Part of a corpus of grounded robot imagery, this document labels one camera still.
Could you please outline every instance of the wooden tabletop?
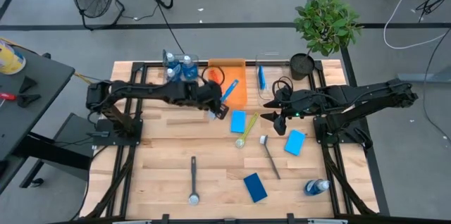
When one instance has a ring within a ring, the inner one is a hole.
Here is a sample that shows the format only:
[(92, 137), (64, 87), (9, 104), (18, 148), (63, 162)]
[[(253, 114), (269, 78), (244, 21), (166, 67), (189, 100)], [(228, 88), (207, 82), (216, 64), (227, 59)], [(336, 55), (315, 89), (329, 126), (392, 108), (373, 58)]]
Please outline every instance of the wooden tabletop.
[[(128, 81), (132, 61), (116, 61), (112, 80)], [(323, 61), (327, 85), (346, 84), (339, 60)], [(265, 67), (267, 82), (289, 75), (286, 68)], [(148, 82), (162, 83), (163, 69), (150, 68)], [(263, 108), (269, 92), (257, 90), (255, 67), (246, 69), (247, 122), (254, 114), (270, 113)], [(296, 89), (309, 89), (308, 79), (294, 81)], [(125, 100), (117, 104), (123, 109)], [(333, 217), (330, 195), (324, 192), (308, 197), (303, 187), (308, 180), (326, 179), (321, 147), (316, 143), (312, 118), (287, 120), (287, 134), (277, 135), (270, 121), (258, 118), (243, 149), (235, 147), (240, 136), (230, 132), (230, 114), (224, 120), (210, 120), (206, 112), (193, 108), (170, 106), (162, 101), (143, 101), (144, 128), (137, 148), (128, 200), (127, 219), (161, 219), (164, 213), (171, 219), (203, 218), (296, 218)], [(289, 131), (307, 135), (300, 156), (284, 150)], [(276, 178), (261, 135), (268, 135), (268, 149), (280, 173)], [(341, 144), (348, 182), (369, 208), (378, 211), (366, 158), (358, 144)], [(89, 180), (89, 192), (81, 216), (88, 214), (111, 184), (116, 147), (108, 147), (94, 160)], [(197, 206), (188, 204), (191, 193), (191, 156), (197, 158)], [(253, 203), (243, 179), (257, 173), (268, 196)], [(338, 183), (340, 210), (345, 212)], [(116, 209), (122, 190), (116, 195)]]

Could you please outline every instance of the gray floor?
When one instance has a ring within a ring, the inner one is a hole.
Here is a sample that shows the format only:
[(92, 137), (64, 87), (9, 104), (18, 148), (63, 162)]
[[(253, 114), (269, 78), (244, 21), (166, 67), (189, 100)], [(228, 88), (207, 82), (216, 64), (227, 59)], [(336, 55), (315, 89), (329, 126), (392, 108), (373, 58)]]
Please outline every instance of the gray floor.
[[(127, 15), (140, 17), (154, 8), (152, 0), (121, 0)], [(294, 7), (306, 0), (175, 0), (165, 15), (170, 23), (245, 23), (290, 22)], [(365, 23), (383, 23), (398, 0), (346, 0), (361, 14)], [(413, 13), (424, 0), (404, 0), (393, 22), (418, 20)], [(424, 17), (425, 22), (450, 22), (451, 1)], [(114, 5), (101, 18), (110, 22), (117, 13)], [(136, 23), (121, 19), (121, 24), (163, 23), (157, 11), (153, 18)], [(0, 25), (79, 25), (80, 16), (73, 0), (13, 0)], [(402, 46), (422, 42), (445, 30), (388, 30), (388, 41)], [(289, 28), (268, 29), (193, 29), (174, 30), (186, 52), (201, 58), (254, 58), (262, 52), (278, 52), (288, 58), (305, 51), (305, 42)], [(109, 78), (114, 61), (156, 60), (161, 50), (179, 52), (168, 30), (3, 31), (0, 36), (39, 53), (49, 52), (53, 59), (76, 68), (80, 73)], [(439, 48), (431, 72), (450, 65), (451, 36)], [(350, 56), (360, 85), (392, 79), (397, 73), (422, 73), (436, 42), (413, 49), (393, 50), (383, 42), (382, 30), (364, 30), (358, 43), (350, 46)], [(331, 58), (341, 58), (334, 54)], [(86, 85), (73, 78), (44, 117), (35, 132), (52, 137), (70, 112), (86, 116)], [(393, 216), (451, 219), (451, 146), (424, 118), (422, 86), (414, 90), (420, 100), (411, 108), (387, 109), (369, 116), (369, 126), (385, 193)], [(427, 86), (426, 106), (432, 119), (451, 134), (447, 126), (451, 105), (448, 85)], [(18, 189), (18, 183), (32, 165), (28, 161), (7, 190), (0, 196), (2, 223), (48, 223), (67, 220), (78, 209), (85, 182), (45, 166), (39, 173), (46, 183), (36, 189)]]

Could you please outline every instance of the brush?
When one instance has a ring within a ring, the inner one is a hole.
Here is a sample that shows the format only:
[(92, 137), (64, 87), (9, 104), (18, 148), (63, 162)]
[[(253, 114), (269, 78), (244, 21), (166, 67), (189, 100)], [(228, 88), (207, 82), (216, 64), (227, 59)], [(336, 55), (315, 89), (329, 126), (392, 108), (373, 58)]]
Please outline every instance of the brush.
[(265, 146), (266, 153), (268, 154), (268, 158), (269, 158), (269, 161), (271, 162), (271, 166), (273, 167), (274, 173), (276, 174), (277, 179), (280, 179), (279, 172), (277, 171), (276, 165), (274, 164), (274, 161), (273, 161), (273, 157), (271, 157), (268, 147), (266, 146), (267, 142), (268, 142), (268, 135), (263, 135), (260, 137), (260, 144), (263, 144)]

